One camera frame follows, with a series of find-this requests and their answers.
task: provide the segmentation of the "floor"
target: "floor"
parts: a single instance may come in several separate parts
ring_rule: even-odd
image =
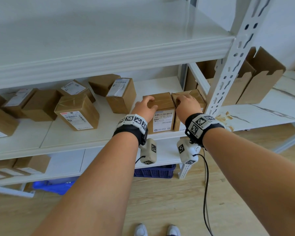
[[[268,149],[295,133],[291,124],[237,132]],[[295,162],[295,146],[282,153]],[[215,235],[267,235],[256,217],[230,186],[215,162],[209,164],[208,213]],[[182,235],[208,235],[202,216],[204,164],[192,167],[184,180],[134,178],[123,236],[133,235],[142,222],[149,236],[164,236],[169,224],[177,225]],[[37,191],[33,199],[0,195],[0,236],[27,236],[61,199]]]

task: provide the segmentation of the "shoe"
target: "shoe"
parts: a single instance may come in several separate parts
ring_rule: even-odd
[[[134,236],[147,236],[147,229],[144,224],[139,224],[134,230]]]
[[[168,227],[167,235],[181,236],[179,228],[175,225],[171,225]]]

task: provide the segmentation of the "blue plastic crate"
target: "blue plastic crate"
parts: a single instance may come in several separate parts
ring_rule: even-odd
[[[174,175],[175,168],[176,168],[176,164],[160,166],[160,167],[147,167],[147,168],[135,169],[134,176],[170,179]]]
[[[33,182],[33,189],[45,190],[48,192],[64,195],[77,179],[78,177],[71,177],[49,181],[35,181]]]

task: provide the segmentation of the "wrist tracker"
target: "wrist tracker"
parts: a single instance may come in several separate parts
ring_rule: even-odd
[[[140,115],[128,114],[119,121],[113,136],[123,131],[131,132],[137,137],[139,146],[144,146],[148,136],[147,124],[146,120]]]
[[[218,120],[211,115],[196,113],[190,115],[185,122],[185,134],[190,138],[193,143],[203,146],[202,140],[205,133],[216,127],[225,128]]]

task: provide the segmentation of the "human arm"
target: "human arm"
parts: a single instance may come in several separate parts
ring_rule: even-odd
[[[180,101],[181,122],[201,113],[191,96]],[[270,235],[295,235],[294,163],[223,128],[208,130],[203,145]]]
[[[146,96],[132,113],[149,122],[157,110],[147,107],[153,99]],[[134,134],[113,136],[32,235],[121,235],[137,151]]]

